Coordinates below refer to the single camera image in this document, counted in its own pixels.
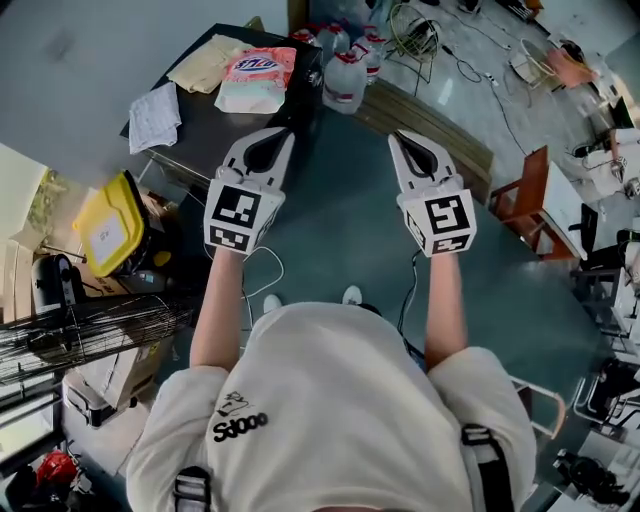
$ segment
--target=black printed logo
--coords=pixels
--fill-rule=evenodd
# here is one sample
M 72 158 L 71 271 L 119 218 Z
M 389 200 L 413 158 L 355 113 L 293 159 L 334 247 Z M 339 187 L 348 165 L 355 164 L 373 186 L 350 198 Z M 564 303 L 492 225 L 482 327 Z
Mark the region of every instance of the black printed logo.
M 267 423 L 269 423 L 269 418 L 263 412 L 252 414 L 246 418 L 233 419 L 229 423 L 223 421 L 213 427 L 213 432 L 216 434 L 213 436 L 213 440 L 216 443 L 221 443 L 226 439 L 235 439 L 250 430 L 264 427 Z
M 240 393 L 232 391 L 224 397 L 224 403 L 216 412 L 223 418 L 226 418 L 227 416 L 237 416 L 237 411 L 246 409 L 247 407 L 251 407 L 251 404 L 249 404 Z

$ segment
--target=backpack strap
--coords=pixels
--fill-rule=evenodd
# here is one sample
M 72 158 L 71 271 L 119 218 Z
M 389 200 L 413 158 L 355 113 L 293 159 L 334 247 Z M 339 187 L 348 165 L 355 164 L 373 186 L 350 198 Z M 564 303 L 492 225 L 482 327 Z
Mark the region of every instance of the backpack strap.
M 462 427 L 462 445 L 475 512 L 514 512 L 509 468 L 492 432 L 470 423 Z
M 176 512 L 209 512 L 211 510 L 210 480 L 209 473 L 198 466 L 180 471 L 173 484 Z

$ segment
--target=cable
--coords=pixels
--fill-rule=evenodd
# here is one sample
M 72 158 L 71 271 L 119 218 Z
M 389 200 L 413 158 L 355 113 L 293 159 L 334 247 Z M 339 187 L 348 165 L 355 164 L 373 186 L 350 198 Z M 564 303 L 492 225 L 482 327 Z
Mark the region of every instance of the cable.
M 249 329 L 242 329 L 243 331 L 251 331 L 253 329 L 253 309 L 251 308 L 251 301 L 244 291 L 244 272 L 242 273 L 242 298 L 247 303 L 247 313 L 249 314 Z
M 491 82 L 489 82 L 489 87 L 491 88 L 491 92 L 493 93 L 493 96 L 498 102 L 498 105 L 500 105 L 500 110 L 502 111 L 502 117 L 504 118 L 504 124 L 507 125 L 507 130 L 509 130 L 511 137 L 513 138 L 513 141 L 520 148 L 520 151 L 522 151 L 522 154 L 524 156 L 527 156 L 527 152 L 524 149 L 522 149 L 522 146 L 518 142 L 518 139 L 516 138 L 515 134 L 513 133 L 513 130 L 511 129 L 511 126 L 509 125 L 509 119 L 507 119 L 507 113 L 505 112 L 504 107 L 502 106 L 502 102 L 500 101 L 500 98 L 498 97 L 498 94 L 496 93 L 495 88 L 493 87 L 493 84 Z
M 280 265 L 280 275 L 276 279 L 271 281 L 269 284 L 265 284 L 262 288 L 259 288 L 255 292 L 250 293 L 249 295 L 246 295 L 243 298 L 251 299 L 252 297 L 255 297 L 259 293 L 262 293 L 263 291 L 265 291 L 267 288 L 271 288 L 276 283 L 279 283 L 282 280 L 282 278 L 284 277 L 284 263 L 282 263 L 282 260 L 280 259 L 280 257 L 272 249 L 270 249 L 269 247 L 265 247 L 264 245 L 260 245 L 260 246 L 256 247 L 253 250 L 253 252 L 251 254 L 249 254 L 249 256 L 247 256 L 244 259 L 244 261 L 246 262 L 249 258 L 251 258 L 251 256 L 253 256 L 256 252 L 258 252 L 260 250 L 264 250 L 264 251 L 270 252 L 271 255 L 276 259 L 276 261 Z
M 416 260 L 418 258 L 418 255 L 421 252 L 422 251 L 420 249 L 418 249 L 414 253 L 414 255 L 411 257 L 411 269 L 413 271 L 413 283 L 411 284 L 411 288 L 409 288 L 409 291 L 405 295 L 405 298 L 402 301 L 402 307 L 400 308 L 400 316 L 398 318 L 397 329 L 398 329 L 398 332 L 400 333 L 400 336 L 402 336 L 403 339 L 404 339 L 404 332 L 403 332 L 404 331 L 404 318 L 407 315 L 407 313 L 409 312 L 409 308 L 411 307 L 411 304 L 413 304 L 413 299 L 414 299 L 414 297 L 416 295 L 416 288 L 418 286 L 418 271 L 416 269 Z
M 446 45 L 442 45 L 442 50 L 445 53 L 448 53 L 449 55 L 451 55 L 454 59 L 456 59 L 456 62 L 457 62 L 457 65 L 458 65 L 458 71 L 460 71 L 460 74 L 463 77 L 465 77 L 470 82 L 473 82 L 474 84 L 479 84 L 480 82 L 482 82 L 482 75 L 480 73 L 478 73 L 471 64 L 469 64 L 466 60 L 460 59 L 455 53 L 453 53 L 453 50 L 451 50 L 451 48 L 449 48 Z M 465 75 L 462 72 L 462 69 L 460 68 L 460 63 L 464 63 L 465 65 L 467 65 L 469 67 L 469 69 L 471 70 L 471 72 L 474 73 L 475 78 L 478 78 L 479 80 L 473 80 L 469 76 Z M 502 111 L 502 117 L 504 118 L 504 123 L 507 125 L 507 130 L 509 130 L 509 133 L 511 134 L 511 137 L 513 138 L 513 140 L 516 143 L 516 145 L 520 148 L 520 151 L 522 151 L 522 154 L 524 156 L 527 156 L 527 152 L 522 148 L 522 146 L 520 145 L 520 142 L 518 142 L 518 139 L 516 138 L 515 134 L 513 133 L 513 130 L 511 129 L 511 126 L 509 125 L 509 119 L 507 119 L 507 113 L 505 112 L 504 106 L 502 105 L 502 102 L 500 101 L 500 98 L 498 97 L 498 94 L 496 93 L 495 88 L 493 86 L 493 83 L 492 83 L 493 79 L 490 78 L 489 76 L 487 76 L 486 78 L 489 81 L 489 87 L 491 88 L 491 92 L 493 93 L 493 96 L 495 97 L 496 101 L 498 102 L 498 105 L 500 105 L 500 110 Z
M 486 32 L 483 32 L 482 30 L 480 30 L 478 27 L 474 27 L 473 25 L 469 25 L 467 23 L 465 23 L 464 21 L 462 21 L 456 14 L 452 13 L 451 11 L 445 9 L 444 7 L 440 7 L 444 12 L 446 12 L 448 15 L 453 16 L 455 19 L 457 19 L 462 25 L 464 25 L 467 28 L 470 28 L 472 30 L 475 30 L 476 32 L 479 32 L 480 34 L 482 34 L 484 37 L 486 37 L 489 41 L 491 41 L 493 44 L 495 44 L 496 46 L 502 48 L 505 51 L 509 51 L 511 50 L 511 46 L 509 45 L 504 45 L 502 43 L 499 43 L 498 41 L 496 41 L 493 37 L 491 37 L 489 34 L 487 34 Z
M 200 199 L 198 199 L 195 195 L 193 195 L 189 190 L 187 190 L 186 192 L 193 199 L 195 199 L 198 203 L 200 203 L 203 208 L 206 208 L 206 205 L 202 201 L 200 201 Z M 207 244 L 205 243 L 204 236 L 202 237 L 202 248 L 203 248 L 205 254 L 207 256 L 209 256 L 209 259 L 211 261 L 213 261 L 213 256 L 211 256 L 211 253 L 209 252 L 209 248 L 207 247 Z M 256 252 L 261 251 L 261 250 L 270 252 L 271 255 L 276 259 L 276 261 L 280 265 L 280 275 L 276 279 L 271 281 L 270 283 L 265 284 L 262 288 L 259 288 L 255 292 L 250 293 L 249 295 L 247 295 L 247 293 L 245 292 L 245 289 L 244 289 L 244 272 L 242 273 L 242 297 L 241 298 L 242 298 L 242 300 L 244 300 L 247 303 L 247 311 L 249 313 L 249 324 L 251 325 L 251 329 L 253 329 L 253 309 L 251 308 L 251 301 L 249 299 L 251 297 L 255 297 L 259 293 L 262 293 L 263 291 L 265 291 L 267 288 L 271 288 L 273 285 L 275 285 L 276 283 L 280 282 L 282 280 L 282 278 L 284 277 L 284 273 L 285 273 L 284 263 L 282 263 L 282 260 L 280 259 L 280 256 L 278 256 L 273 249 L 270 249 L 269 247 L 266 247 L 264 245 L 259 245 L 258 247 L 253 249 L 251 254 L 249 254 L 242 261 L 246 262 L 249 258 L 251 258 L 251 256 L 253 256 Z
M 200 199 L 198 199 L 195 195 L 193 195 L 193 194 L 191 193 L 191 191 L 189 191 L 189 190 L 185 189 L 185 192 L 186 192 L 187 194 L 189 194 L 191 197 L 193 197 L 193 199 L 195 199 L 198 203 L 200 203 L 200 204 L 202 205 L 202 207 L 203 207 L 203 208 L 206 208 L 206 207 L 207 207 L 207 206 L 206 206 L 202 201 L 200 201 Z
M 462 60 L 455 53 L 453 53 L 453 50 L 451 48 L 443 44 L 442 51 L 444 53 L 451 55 L 454 59 L 456 59 L 456 65 L 458 66 L 458 71 L 460 71 L 460 74 L 463 77 L 465 77 L 467 80 L 469 80 L 469 82 L 472 82 L 474 84 L 479 84 L 480 82 L 482 82 L 482 75 L 478 73 L 475 69 L 473 69 L 473 66 L 469 64 L 466 60 Z M 471 73 L 473 73 L 473 75 L 472 76 L 465 75 L 464 71 L 462 71 L 462 68 L 460 67 L 460 64 L 465 64 L 471 70 Z

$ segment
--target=white t-shirt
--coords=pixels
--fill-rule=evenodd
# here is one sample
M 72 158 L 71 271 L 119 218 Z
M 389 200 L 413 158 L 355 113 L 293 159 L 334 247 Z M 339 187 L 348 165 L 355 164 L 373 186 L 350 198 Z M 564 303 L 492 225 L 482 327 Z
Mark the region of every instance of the white t-shirt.
M 198 465 L 210 470 L 213 510 L 470 512 L 460 423 L 494 430 L 519 508 L 535 438 L 491 352 L 469 348 L 427 377 L 379 316 L 295 304 L 260 319 L 230 374 L 196 367 L 163 384 L 127 492 L 136 512 L 173 510 L 176 474 Z

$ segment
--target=red object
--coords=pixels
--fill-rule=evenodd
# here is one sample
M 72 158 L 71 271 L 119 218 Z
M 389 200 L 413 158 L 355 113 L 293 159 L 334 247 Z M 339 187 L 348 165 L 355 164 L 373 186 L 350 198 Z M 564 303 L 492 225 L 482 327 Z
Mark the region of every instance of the red object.
M 47 455 L 36 471 L 36 482 L 49 481 L 56 484 L 70 484 L 78 474 L 76 465 L 71 457 L 61 451 Z

